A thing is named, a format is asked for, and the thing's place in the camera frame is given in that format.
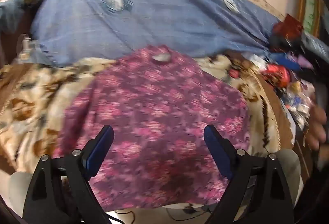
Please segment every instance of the blanket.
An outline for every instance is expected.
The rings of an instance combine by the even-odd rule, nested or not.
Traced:
[[[86,58],[66,68],[24,64],[0,70],[0,86],[11,83],[0,88],[7,93],[0,103],[0,148],[16,171],[33,173],[42,155],[52,155],[65,108],[111,63]]]

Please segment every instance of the blue bedsheet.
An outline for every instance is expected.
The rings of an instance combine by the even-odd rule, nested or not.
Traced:
[[[225,49],[264,54],[278,21],[246,0],[45,0],[31,33],[65,66],[83,57],[119,58],[147,44],[191,57]]]

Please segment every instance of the metal screw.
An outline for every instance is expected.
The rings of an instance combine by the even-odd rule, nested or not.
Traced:
[[[270,157],[272,160],[275,160],[275,159],[276,159],[276,155],[275,155],[275,154],[269,154],[269,157]]]
[[[81,150],[76,149],[72,152],[73,156],[79,156],[81,154]]]
[[[43,155],[41,156],[41,161],[47,161],[49,158],[49,155]]]
[[[238,155],[240,155],[240,156],[243,156],[243,155],[246,154],[246,151],[243,150],[243,149],[238,149],[238,150],[236,150],[236,153],[237,153]]]

